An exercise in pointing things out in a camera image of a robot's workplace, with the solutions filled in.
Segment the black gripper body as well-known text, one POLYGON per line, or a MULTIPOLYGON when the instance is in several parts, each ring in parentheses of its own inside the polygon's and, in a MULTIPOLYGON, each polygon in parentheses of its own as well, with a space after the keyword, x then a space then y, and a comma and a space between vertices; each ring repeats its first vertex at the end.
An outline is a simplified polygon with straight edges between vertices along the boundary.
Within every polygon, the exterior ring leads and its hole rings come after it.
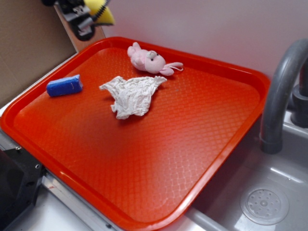
POLYGON ((90 40, 95 34, 94 20, 83 0, 42 0, 45 6, 56 6, 78 40, 90 40))

